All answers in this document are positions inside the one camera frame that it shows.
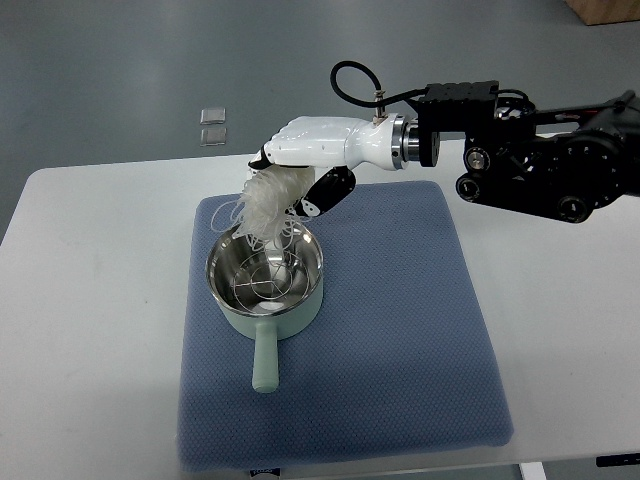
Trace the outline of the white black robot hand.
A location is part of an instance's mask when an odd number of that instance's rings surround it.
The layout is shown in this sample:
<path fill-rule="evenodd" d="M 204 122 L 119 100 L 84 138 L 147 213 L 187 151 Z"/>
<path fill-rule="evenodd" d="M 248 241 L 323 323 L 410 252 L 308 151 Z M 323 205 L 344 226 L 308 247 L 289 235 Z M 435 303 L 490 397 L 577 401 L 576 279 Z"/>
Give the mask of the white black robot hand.
<path fill-rule="evenodd" d="M 327 172 L 294 201 L 301 217 L 317 217 L 344 200 L 355 188 L 353 170 L 363 163 L 382 170 L 407 167 L 406 131 L 410 122 L 390 114 L 374 122 L 347 117 L 298 117 L 274 134 L 253 159 L 255 171 L 272 165 L 325 168 Z"/>

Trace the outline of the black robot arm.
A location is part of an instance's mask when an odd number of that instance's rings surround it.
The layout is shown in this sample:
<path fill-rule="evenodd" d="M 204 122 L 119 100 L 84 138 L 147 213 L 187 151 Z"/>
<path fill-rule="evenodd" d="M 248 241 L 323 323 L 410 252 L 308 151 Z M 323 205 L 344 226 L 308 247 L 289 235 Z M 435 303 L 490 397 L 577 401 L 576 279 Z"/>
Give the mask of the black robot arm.
<path fill-rule="evenodd" d="M 496 81 L 430 84 L 408 104 L 405 155 L 436 165 L 439 136 L 465 136 L 467 202 L 581 223 L 623 195 L 639 193 L 639 98 L 629 90 L 599 104 L 539 110 Z"/>

